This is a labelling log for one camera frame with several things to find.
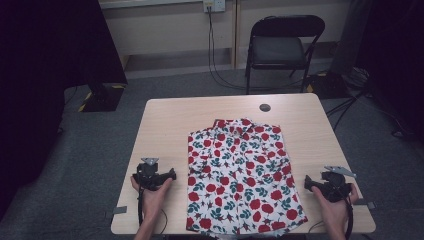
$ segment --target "light wood tabletop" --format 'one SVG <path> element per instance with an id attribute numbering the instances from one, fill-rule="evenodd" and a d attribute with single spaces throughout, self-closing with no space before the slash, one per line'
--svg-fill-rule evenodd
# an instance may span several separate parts
<path id="1" fill-rule="evenodd" d="M 260 105 L 268 104 L 264 112 Z M 117 207 L 127 207 L 126 213 L 116 214 L 112 222 L 115 234 L 135 234 L 138 229 L 138 193 L 132 188 L 130 176 L 136 172 L 142 157 L 159 158 L 158 173 L 174 168 L 177 180 L 168 192 L 164 211 L 168 216 L 164 234 L 193 234 L 185 230 L 187 217 L 187 137 L 190 132 L 212 127 L 215 119 L 250 118 L 254 122 L 279 125 L 300 201 L 309 219 L 291 233 L 307 233 L 321 221 L 320 207 L 311 192 L 304 189 L 305 175 L 320 180 L 324 166 L 350 169 L 318 97 L 314 94 L 248 95 L 152 99 L 147 102 L 134 149 L 123 182 Z M 346 182 L 356 184 L 346 177 Z M 375 222 L 365 205 L 353 206 L 353 233 L 370 233 Z M 155 233 L 165 226 L 161 216 Z M 325 232 L 323 226 L 312 233 Z"/>

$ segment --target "floral shirt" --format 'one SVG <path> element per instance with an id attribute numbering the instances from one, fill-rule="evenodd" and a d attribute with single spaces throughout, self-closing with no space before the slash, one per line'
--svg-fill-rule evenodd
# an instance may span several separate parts
<path id="1" fill-rule="evenodd" d="M 188 166 L 188 230 L 282 235 L 307 221 L 280 127 L 217 120 L 189 134 Z"/>

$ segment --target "gray carpet floor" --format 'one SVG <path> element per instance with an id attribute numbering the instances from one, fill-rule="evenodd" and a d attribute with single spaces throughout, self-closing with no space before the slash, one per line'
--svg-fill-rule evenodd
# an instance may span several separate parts
<path id="1" fill-rule="evenodd" d="M 320 70 L 315 66 L 311 72 Z M 221 71 L 222 78 L 244 84 L 244 71 Z M 287 74 L 253 73 L 252 85 L 283 86 Z M 274 89 L 253 94 L 296 92 Z M 87 87 L 65 92 L 59 136 L 41 176 L 22 187 L 0 223 L 0 239 L 132 239 L 110 230 L 136 132 L 146 102 L 153 98 L 242 95 L 244 90 L 222 87 L 209 73 L 133 79 L 118 109 L 79 113 Z M 343 99 L 322 100 L 326 110 Z M 332 124 L 340 113 L 329 118 Z M 395 138 L 393 119 L 372 97 L 361 97 L 335 130 L 358 184 L 369 202 L 377 230 L 372 239 L 424 239 L 424 160 L 413 142 Z M 308 235 L 308 239 L 328 239 Z M 366 239 L 354 235 L 352 239 Z"/>

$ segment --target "chair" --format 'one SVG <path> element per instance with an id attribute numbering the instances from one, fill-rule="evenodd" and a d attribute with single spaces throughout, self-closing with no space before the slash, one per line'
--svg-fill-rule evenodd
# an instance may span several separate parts
<path id="1" fill-rule="evenodd" d="M 305 79 L 315 44 L 325 29 L 325 22 L 313 15 L 270 16 L 255 23 L 250 34 L 246 63 L 246 95 L 250 89 L 251 68 L 258 70 L 304 70 L 300 92 L 305 88 Z M 300 37 L 312 37 L 306 52 Z"/>

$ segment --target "hand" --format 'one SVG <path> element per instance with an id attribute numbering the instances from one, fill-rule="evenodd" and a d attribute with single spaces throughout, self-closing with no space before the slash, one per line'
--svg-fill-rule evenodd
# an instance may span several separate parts
<path id="1" fill-rule="evenodd" d="M 355 184 L 351 184 L 352 191 L 350 198 L 350 203 L 353 204 L 359 199 L 358 191 L 356 190 Z M 345 239 L 344 231 L 345 224 L 348 220 L 348 213 L 346 209 L 346 202 L 344 200 L 332 203 L 329 202 L 322 195 L 319 188 L 313 186 L 312 192 L 314 192 L 315 197 L 318 199 L 319 204 L 321 205 L 321 215 L 327 229 L 327 233 L 332 240 Z"/>
<path id="2" fill-rule="evenodd" d="M 165 195 L 171 184 L 172 178 L 168 178 L 157 191 L 144 190 L 142 199 L 144 220 L 135 235 L 135 240 L 147 240 L 152 236 L 156 221 L 162 210 L 163 202 L 165 201 Z M 139 191 L 140 186 L 132 176 L 131 185 L 137 192 Z"/>

